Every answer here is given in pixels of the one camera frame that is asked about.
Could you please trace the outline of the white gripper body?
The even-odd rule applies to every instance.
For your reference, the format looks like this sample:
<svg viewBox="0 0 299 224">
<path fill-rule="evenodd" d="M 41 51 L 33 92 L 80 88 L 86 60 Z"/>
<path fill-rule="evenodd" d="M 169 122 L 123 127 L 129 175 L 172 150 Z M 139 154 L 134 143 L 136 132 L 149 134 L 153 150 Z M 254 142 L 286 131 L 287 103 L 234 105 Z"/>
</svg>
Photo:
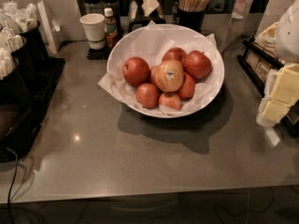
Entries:
<svg viewBox="0 0 299 224">
<path fill-rule="evenodd" d="M 278 21 L 275 51 L 284 61 L 299 63 L 299 0 L 295 0 Z"/>
</svg>

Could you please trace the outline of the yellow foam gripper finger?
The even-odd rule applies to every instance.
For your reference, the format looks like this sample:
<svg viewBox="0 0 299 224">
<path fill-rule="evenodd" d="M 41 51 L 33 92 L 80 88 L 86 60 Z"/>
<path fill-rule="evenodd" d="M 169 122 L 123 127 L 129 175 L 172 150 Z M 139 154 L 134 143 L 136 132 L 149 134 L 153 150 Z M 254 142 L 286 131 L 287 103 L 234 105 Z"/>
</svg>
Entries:
<svg viewBox="0 0 299 224">
<path fill-rule="evenodd" d="M 275 33 L 277 27 L 277 22 L 274 22 L 273 24 L 268 26 L 265 30 L 263 30 L 255 37 L 254 43 L 263 49 L 273 49 L 275 46 Z"/>
<path fill-rule="evenodd" d="M 257 123 L 264 127 L 275 126 L 298 101 L 299 64 L 288 63 L 279 70 L 271 69 L 258 108 Z"/>
</svg>

